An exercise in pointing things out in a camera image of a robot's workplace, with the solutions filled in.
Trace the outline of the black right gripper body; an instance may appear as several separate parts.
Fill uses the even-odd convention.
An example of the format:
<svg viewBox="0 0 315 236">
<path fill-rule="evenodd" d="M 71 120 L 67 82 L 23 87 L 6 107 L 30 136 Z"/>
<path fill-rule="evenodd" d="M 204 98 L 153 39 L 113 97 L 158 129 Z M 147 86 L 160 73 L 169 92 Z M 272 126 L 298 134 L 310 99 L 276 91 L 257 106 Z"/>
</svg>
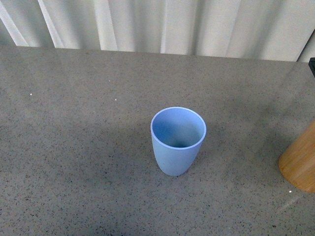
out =
<svg viewBox="0 0 315 236">
<path fill-rule="evenodd" d="M 313 76 L 315 77 L 315 57 L 310 58 L 308 65 L 309 65 L 309 68 L 310 68 Z"/>
</svg>

